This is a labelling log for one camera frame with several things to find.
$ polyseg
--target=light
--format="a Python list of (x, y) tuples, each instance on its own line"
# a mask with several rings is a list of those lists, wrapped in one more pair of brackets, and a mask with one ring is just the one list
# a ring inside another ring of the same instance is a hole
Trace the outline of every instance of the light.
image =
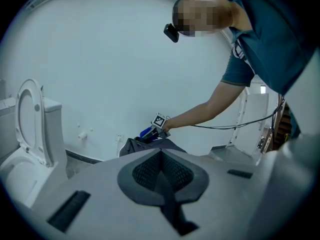
[(265, 94), (266, 93), (266, 86), (265, 85), (261, 85), (260, 86), (260, 90), (261, 90), (262, 94)]

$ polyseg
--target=gray fabric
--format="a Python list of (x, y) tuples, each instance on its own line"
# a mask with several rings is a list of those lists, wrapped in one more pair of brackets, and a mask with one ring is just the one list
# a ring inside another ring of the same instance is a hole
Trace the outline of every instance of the gray fabric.
[(158, 139), (151, 141), (150, 143), (144, 143), (136, 139), (128, 138), (124, 147), (120, 150), (119, 156), (123, 157), (125, 155), (129, 155), (135, 152), (143, 151), (143, 150), (150, 150), (150, 149), (171, 149), (177, 150), (181, 152), (187, 153), (182, 148), (178, 147), (174, 144), (170, 139)]

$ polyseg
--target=man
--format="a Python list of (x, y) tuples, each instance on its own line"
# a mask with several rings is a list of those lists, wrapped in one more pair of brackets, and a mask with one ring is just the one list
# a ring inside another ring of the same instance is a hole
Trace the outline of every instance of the man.
[(285, 95), (303, 71), (316, 46), (304, 35), (285, 0), (271, 0), (290, 21), (297, 40), (277, 12), (263, 0), (177, 0), (175, 28), (185, 36), (229, 28), (234, 47), (210, 99), (167, 120), (163, 129), (192, 126), (214, 119), (228, 108), (257, 74), (272, 90)]

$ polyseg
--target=black mesh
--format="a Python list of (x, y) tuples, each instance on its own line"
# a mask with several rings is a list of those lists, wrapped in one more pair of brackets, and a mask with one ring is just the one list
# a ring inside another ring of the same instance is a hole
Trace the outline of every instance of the black mesh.
[(141, 186), (153, 191), (155, 189), (157, 176), (160, 172), (160, 155), (155, 154), (148, 160), (134, 168), (132, 176)]
[(190, 169), (161, 152), (134, 168), (132, 176), (139, 185), (153, 191), (160, 171), (170, 183), (173, 192), (184, 188), (194, 178)]
[(162, 154), (162, 168), (164, 176), (169, 181), (173, 192), (177, 192), (180, 189), (188, 185), (194, 178), (193, 172), (175, 161), (166, 154)]

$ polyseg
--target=black cable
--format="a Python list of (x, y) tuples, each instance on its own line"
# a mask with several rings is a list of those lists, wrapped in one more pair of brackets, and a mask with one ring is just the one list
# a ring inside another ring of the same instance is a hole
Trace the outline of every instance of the black cable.
[(285, 102), (285, 101), (283, 100), (283, 101), (281, 102), (281, 104), (273, 111), (273, 113), (272, 113), (271, 115), (268, 115), (268, 116), (266, 116), (266, 117), (264, 117), (264, 118), (261, 118), (261, 119), (258, 119), (258, 120), (241, 123), (241, 124), (235, 125), (234, 127), (219, 128), (219, 127), (223, 127), (223, 126), (214, 126), (214, 127), (210, 127), (210, 126), (200, 126), (200, 125), (191, 125), (191, 126), (193, 126), (193, 127), (199, 127), (199, 128), (206, 128), (206, 129), (215, 129), (215, 130), (230, 130), (230, 129), (241, 128), (241, 127), (244, 127), (244, 126), (247, 126), (247, 125), (250, 125), (250, 124), (259, 122), (259, 121), (263, 121), (263, 120), (268, 119), (268, 118), (270, 118), (270, 117), (273, 118), (273, 116), (278, 112), (278, 110), (280, 109), (280, 107), (282, 106), (282, 104), (283, 104), (284, 102)]
[(271, 122), (271, 132), (272, 132), (272, 148), (275, 146), (275, 117), (272, 117), (272, 122)]

